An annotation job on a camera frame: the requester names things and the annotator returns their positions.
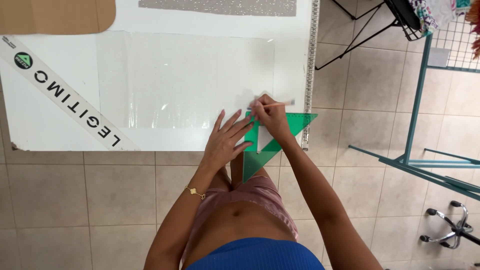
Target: tiled floor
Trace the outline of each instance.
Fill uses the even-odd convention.
[[[363,12],[378,1],[339,2],[351,12]],[[383,8],[375,27],[392,20]],[[345,49],[364,23],[350,21],[323,0],[317,65]],[[449,250],[418,240],[421,234],[448,231],[438,218],[424,215],[427,208],[459,218],[460,212],[448,207],[452,199],[466,203],[469,223],[480,236],[480,202],[347,147],[389,157],[402,153],[422,46],[422,41],[407,42],[398,28],[390,29],[315,73],[313,112],[319,117],[311,127],[308,155],[367,246],[391,270],[442,270],[460,268],[463,261],[480,262],[480,247],[469,241]],[[479,157],[480,74],[429,70],[425,82],[412,155],[438,158],[423,153],[429,147]],[[12,151],[2,95],[0,106],[0,269],[141,269],[157,224],[192,177],[202,153]],[[277,155],[267,171],[295,219],[300,243],[330,270],[288,160]],[[434,172],[480,184],[480,170]]]

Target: teal metal rack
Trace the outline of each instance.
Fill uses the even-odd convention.
[[[408,172],[432,183],[439,184],[448,189],[454,190],[470,198],[480,201],[480,187],[455,179],[449,176],[442,176],[422,168],[457,168],[457,169],[474,169],[480,168],[480,160],[470,159],[450,153],[440,152],[437,150],[427,149],[425,151],[436,154],[446,155],[460,160],[411,160],[410,153],[412,149],[413,136],[417,124],[417,116],[419,113],[420,100],[423,90],[423,82],[427,69],[445,69],[453,71],[464,71],[480,73],[479,59],[473,60],[473,52],[471,51],[471,43],[477,38],[476,34],[471,33],[472,26],[464,22],[463,16],[458,17],[455,21],[449,23],[444,28],[434,32],[432,35],[425,37],[425,47],[423,49],[423,57],[420,67],[420,75],[417,83],[417,92],[413,102],[412,116],[410,119],[410,127],[408,129],[407,143],[405,153],[396,159],[377,155],[364,149],[349,145],[349,148],[369,154],[378,158],[378,160],[386,165]],[[439,61],[429,62],[432,50],[435,53],[444,54],[447,52],[448,57],[443,61],[445,64],[437,66]]]

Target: gold bracelet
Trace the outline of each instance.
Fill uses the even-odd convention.
[[[190,189],[190,194],[197,194],[198,196],[200,196],[203,199],[205,199],[205,193],[204,194],[199,194],[197,193],[197,189],[196,188],[189,188],[188,185],[185,186],[185,189]]]

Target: wire grid panel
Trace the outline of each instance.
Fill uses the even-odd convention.
[[[479,58],[473,60],[472,50],[472,43],[479,35],[472,33],[472,29],[472,25],[465,22],[465,16],[462,15],[432,34],[431,48],[450,50],[447,69],[480,72]]]

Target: brown cardboard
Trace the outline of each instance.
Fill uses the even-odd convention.
[[[114,20],[115,0],[0,0],[0,34],[91,34]]]

